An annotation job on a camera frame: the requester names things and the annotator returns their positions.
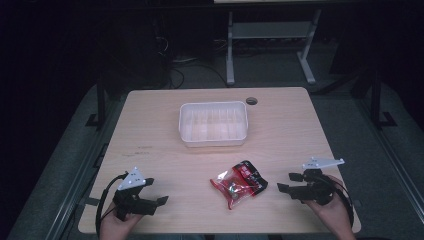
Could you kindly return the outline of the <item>person's right hand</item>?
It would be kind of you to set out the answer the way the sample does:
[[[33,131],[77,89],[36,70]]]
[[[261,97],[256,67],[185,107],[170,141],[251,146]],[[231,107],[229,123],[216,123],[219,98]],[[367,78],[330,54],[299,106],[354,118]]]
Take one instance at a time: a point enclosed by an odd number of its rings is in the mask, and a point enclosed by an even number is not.
[[[343,190],[342,181],[331,175],[329,175],[329,178],[337,189],[336,193],[332,196],[332,200],[326,205],[320,205],[313,200],[306,200],[305,204],[337,240],[356,240],[348,210],[340,196],[340,192]]]

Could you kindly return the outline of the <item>white plastic container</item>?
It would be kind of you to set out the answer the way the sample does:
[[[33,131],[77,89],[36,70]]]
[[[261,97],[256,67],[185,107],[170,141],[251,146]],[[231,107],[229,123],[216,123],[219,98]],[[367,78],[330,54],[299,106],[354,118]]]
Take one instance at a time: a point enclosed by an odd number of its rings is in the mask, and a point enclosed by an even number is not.
[[[241,101],[185,103],[179,133],[187,147],[243,145],[248,135],[246,105]]]

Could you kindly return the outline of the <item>white metal desk frame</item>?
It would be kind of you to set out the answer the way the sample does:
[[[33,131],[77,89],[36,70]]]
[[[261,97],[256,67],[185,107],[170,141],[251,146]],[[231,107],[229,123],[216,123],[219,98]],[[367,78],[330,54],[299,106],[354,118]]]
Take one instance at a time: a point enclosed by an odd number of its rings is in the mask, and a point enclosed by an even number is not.
[[[317,9],[310,21],[292,22],[235,22],[233,13],[228,15],[227,25],[227,55],[226,55],[226,84],[235,84],[233,41],[245,39],[294,39],[302,38],[305,45],[297,53],[298,61],[306,81],[310,85],[316,83],[307,57],[318,27],[322,10]]]

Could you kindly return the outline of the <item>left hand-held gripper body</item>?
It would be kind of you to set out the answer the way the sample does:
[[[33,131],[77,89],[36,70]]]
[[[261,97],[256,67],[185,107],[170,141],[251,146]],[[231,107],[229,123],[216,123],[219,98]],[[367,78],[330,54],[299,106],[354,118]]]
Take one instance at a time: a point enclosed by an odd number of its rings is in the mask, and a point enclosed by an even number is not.
[[[127,214],[153,215],[158,205],[156,201],[139,197],[143,190],[145,178],[137,167],[134,167],[118,186],[113,202],[116,206],[117,218],[124,221]]]

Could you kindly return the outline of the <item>black and red packet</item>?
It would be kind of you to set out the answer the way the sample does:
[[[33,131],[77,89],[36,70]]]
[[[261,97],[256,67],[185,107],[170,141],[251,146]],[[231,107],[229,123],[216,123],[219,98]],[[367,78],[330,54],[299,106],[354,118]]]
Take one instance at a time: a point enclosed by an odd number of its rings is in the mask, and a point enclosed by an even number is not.
[[[256,196],[268,187],[268,182],[257,168],[248,160],[243,160],[232,167],[235,173],[233,183],[236,193],[243,196]]]

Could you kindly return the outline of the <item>black metal stand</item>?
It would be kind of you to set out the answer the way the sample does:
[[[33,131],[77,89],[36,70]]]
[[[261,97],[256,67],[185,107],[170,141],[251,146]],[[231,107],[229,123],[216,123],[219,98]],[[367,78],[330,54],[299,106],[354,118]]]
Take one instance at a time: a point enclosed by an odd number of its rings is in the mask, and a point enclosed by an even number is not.
[[[377,70],[372,71],[370,117],[374,126],[381,130],[383,127],[395,127],[397,123],[389,112],[382,112],[381,105],[381,78]]]
[[[100,131],[106,120],[106,92],[103,83],[103,78],[99,77],[96,81],[96,100],[97,100],[97,112],[89,116],[86,121],[86,126],[95,127],[97,131]]]

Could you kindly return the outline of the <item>person's left hand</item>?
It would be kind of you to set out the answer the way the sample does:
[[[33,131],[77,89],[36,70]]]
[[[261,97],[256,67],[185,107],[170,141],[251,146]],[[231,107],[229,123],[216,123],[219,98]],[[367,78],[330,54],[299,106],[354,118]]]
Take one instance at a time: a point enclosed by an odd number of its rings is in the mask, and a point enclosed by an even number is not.
[[[142,218],[142,215],[127,214],[121,221],[116,217],[115,204],[111,203],[101,219],[99,240],[126,240]]]

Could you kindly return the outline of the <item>red clear snack bag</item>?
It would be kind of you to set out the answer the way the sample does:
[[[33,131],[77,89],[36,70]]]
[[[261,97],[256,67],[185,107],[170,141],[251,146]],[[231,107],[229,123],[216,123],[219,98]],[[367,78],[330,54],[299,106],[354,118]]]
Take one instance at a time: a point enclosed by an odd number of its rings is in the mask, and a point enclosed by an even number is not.
[[[210,183],[226,199],[229,210],[246,198],[252,197],[257,188],[254,182],[245,178],[240,171],[234,168],[219,174],[216,178],[211,179]]]

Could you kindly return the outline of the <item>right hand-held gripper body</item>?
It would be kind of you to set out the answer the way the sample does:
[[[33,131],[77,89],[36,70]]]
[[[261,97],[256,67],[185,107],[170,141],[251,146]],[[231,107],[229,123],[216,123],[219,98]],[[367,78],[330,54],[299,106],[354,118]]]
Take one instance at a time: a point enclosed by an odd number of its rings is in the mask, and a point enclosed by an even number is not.
[[[329,159],[311,157],[310,160],[302,165],[304,170],[300,173],[304,177],[305,186],[295,187],[296,196],[293,199],[314,200],[320,205],[326,205],[330,202],[332,194],[336,191],[331,179],[322,172],[323,168],[335,167],[344,164],[340,159]]]

